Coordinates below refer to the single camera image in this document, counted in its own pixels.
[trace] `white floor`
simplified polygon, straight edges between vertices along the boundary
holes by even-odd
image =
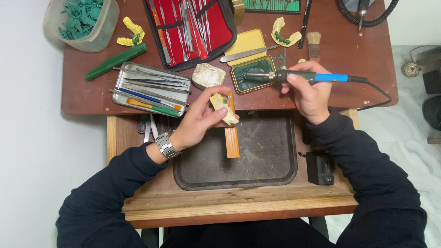
[[[360,129],[374,138],[380,151],[404,169],[409,180],[421,194],[422,207],[427,211],[426,244],[441,247],[441,145],[427,144],[427,138],[441,138],[422,116],[423,102],[433,97],[424,89],[422,74],[407,78],[401,66],[409,60],[415,46],[392,46],[398,85],[399,102],[386,108],[359,112]],[[329,239],[336,242],[352,215],[326,216]]]

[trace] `wristwatch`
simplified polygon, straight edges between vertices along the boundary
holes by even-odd
[[[174,158],[177,155],[183,153],[183,151],[176,151],[175,148],[173,148],[172,144],[170,143],[169,138],[174,131],[175,131],[174,129],[170,129],[167,132],[159,135],[155,140],[156,145],[158,146],[161,153],[168,159]]]

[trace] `blue handle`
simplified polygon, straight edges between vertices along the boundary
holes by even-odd
[[[151,98],[151,97],[149,97],[149,96],[146,96],[146,95],[140,94],[140,93],[138,93],[138,92],[134,92],[134,91],[131,91],[131,90],[126,90],[126,89],[123,89],[123,88],[118,88],[118,90],[119,90],[119,91],[122,91],[122,92],[125,92],[125,93],[128,93],[128,94],[131,94],[131,95],[134,95],[134,96],[137,96],[137,97],[140,97],[140,98],[143,98],[143,99],[147,99],[147,100],[150,100],[150,101],[154,101],[154,102],[157,102],[157,103],[161,103],[161,100],[158,100],[158,99],[156,99],[156,98]]]
[[[340,75],[340,74],[321,74],[317,73],[315,76],[316,82],[332,82],[334,80],[337,80],[337,82],[347,82],[348,76],[347,75]]]

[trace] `person's left hand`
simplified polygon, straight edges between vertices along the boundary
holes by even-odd
[[[212,127],[228,127],[222,120],[227,115],[227,108],[214,111],[210,108],[210,97],[216,93],[228,94],[231,89],[226,86],[206,88],[199,98],[190,105],[175,132],[170,136],[170,143],[176,151],[184,150],[201,142],[205,133]]]

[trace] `wooden workbench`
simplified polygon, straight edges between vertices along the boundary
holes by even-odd
[[[341,113],[350,116],[355,128],[359,128],[356,109],[344,109]],[[311,147],[303,144],[301,128],[297,124],[294,130],[297,151],[311,151]],[[119,115],[108,116],[107,138],[110,161],[127,148],[140,146],[144,135],[136,131],[135,115]],[[306,159],[303,158],[298,163],[295,179],[287,185],[185,191],[173,178],[171,160],[166,169],[126,200],[123,212],[135,228],[352,213],[358,204],[351,185],[338,168],[334,180],[335,184],[330,186],[308,183]]]
[[[82,53],[66,45],[64,50],[64,73],[62,92],[62,111],[65,114],[124,114],[141,113],[139,109],[132,109],[112,102],[112,93],[109,88],[115,86],[118,71],[111,71],[98,79],[86,83],[84,73],[97,66],[103,60],[116,55],[127,49],[116,43],[117,37],[127,37],[129,30],[125,27],[122,19],[129,16],[131,20],[143,27],[146,35],[143,41],[149,51],[132,62],[162,68],[159,53],[156,49],[152,32],[150,30],[142,0],[117,0],[120,7],[120,17],[116,25],[113,37],[106,49],[99,53]],[[302,11],[305,8],[305,0],[302,1]],[[377,0],[369,8],[367,20],[380,16],[385,10],[384,1]],[[237,32],[259,28],[264,34],[267,46],[273,45],[270,37],[274,21],[280,17],[276,14],[245,13],[242,25],[237,27]],[[290,33],[300,31],[303,14],[284,15],[286,25],[281,34],[289,36]],[[336,74],[350,74],[367,77],[372,83],[378,85],[392,97],[389,105],[398,102],[395,69],[392,59],[392,49],[389,39],[387,21],[372,27],[363,28],[361,33],[357,27],[349,23],[338,11],[335,1],[317,0],[313,2],[308,24],[308,32],[318,31],[322,33],[320,42],[321,64]],[[283,54],[283,48],[279,47],[268,51],[274,56]],[[301,58],[308,58],[307,44],[299,50],[296,46],[287,49],[287,65],[292,66]],[[229,73],[230,67],[226,63],[220,63],[216,58],[211,65],[219,67],[227,72],[224,85],[232,87],[232,79]],[[180,73],[190,76],[194,69],[181,71]],[[189,102],[193,102],[201,90],[192,86],[193,94]],[[236,110],[251,109],[294,109],[293,96],[281,95],[277,86],[265,88],[245,95],[236,95]],[[336,83],[333,86],[329,105],[335,107],[364,107],[384,102],[387,99],[365,84],[359,83]]]

